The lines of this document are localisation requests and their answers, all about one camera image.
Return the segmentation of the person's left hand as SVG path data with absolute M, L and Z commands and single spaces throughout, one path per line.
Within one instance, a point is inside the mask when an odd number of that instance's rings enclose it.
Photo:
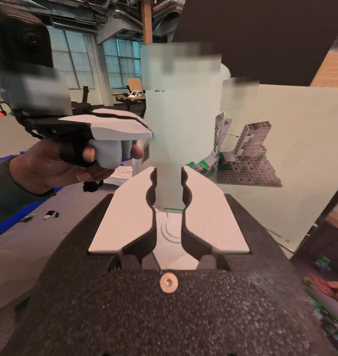
M 113 169 L 102 168 L 98 163 L 82 169 L 64 162 L 59 156 L 61 145 L 60 141 L 43 139 L 13 158 L 9 164 L 13 181 L 28 193 L 41 196 L 54 188 L 97 182 L 113 174 Z

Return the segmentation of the building instruction booklet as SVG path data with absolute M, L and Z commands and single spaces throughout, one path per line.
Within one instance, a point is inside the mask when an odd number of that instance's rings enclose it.
M 233 76 L 220 55 L 198 43 L 149 44 L 140 50 L 145 120 L 153 131 L 155 207 L 183 209 L 181 167 L 206 161 L 215 119 L 232 120 L 217 184 L 287 249 L 294 251 L 338 190 L 338 88 L 260 84 Z

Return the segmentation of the green toy set box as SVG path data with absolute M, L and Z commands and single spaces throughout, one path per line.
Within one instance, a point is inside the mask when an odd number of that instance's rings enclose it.
M 290 261 L 338 355 L 338 227 L 327 221 L 314 226 Z

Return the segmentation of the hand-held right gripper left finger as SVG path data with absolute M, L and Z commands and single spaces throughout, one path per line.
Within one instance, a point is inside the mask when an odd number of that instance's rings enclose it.
M 148 167 L 113 194 L 88 252 L 149 254 L 157 244 L 154 203 L 157 169 Z

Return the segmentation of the dark panel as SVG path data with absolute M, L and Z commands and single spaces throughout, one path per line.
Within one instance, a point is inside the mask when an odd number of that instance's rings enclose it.
M 337 35 L 338 0 L 190 0 L 173 42 L 222 55 L 233 77 L 309 87 Z

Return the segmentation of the light wooden stand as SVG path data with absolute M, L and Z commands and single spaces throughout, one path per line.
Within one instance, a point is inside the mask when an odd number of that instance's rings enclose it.
M 142 84 L 139 78 L 128 78 L 129 98 L 139 98 L 144 95 Z

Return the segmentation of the white wooden book stand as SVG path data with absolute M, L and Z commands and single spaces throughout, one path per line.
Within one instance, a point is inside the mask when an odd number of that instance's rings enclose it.
M 182 214 L 156 212 L 157 244 L 153 252 L 142 260 L 142 268 L 149 270 L 195 270 L 198 260 L 189 255 L 181 245 Z

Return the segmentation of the brown wooden table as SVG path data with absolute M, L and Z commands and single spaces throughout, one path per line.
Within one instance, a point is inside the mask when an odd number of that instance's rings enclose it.
M 112 98 L 116 101 L 125 104 L 127 111 L 131 111 L 131 103 L 143 102 L 146 108 L 146 97 L 145 96 L 125 96 L 123 94 L 112 94 Z

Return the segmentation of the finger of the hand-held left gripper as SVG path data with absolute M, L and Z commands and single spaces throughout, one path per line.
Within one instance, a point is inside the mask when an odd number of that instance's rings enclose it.
M 145 121 L 136 114 L 84 114 L 60 120 L 90 124 L 95 140 L 141 140 L 153 137 Z
M 143 118 L 130 111 L 100 108 L 100 109 L 94 109 L 91 112 L 91 114 L 101 118 L 118 118 L 118 119 L 136 120 L 137 122 L 141 123 L 143 126 L 147 126 Z

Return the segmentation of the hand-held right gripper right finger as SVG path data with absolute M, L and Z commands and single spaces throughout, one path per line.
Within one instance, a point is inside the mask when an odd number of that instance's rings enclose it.
M 189 254 L 248 254 L 249 246 L 223 191 L 189 166 L 182 167 L 181 244 Z

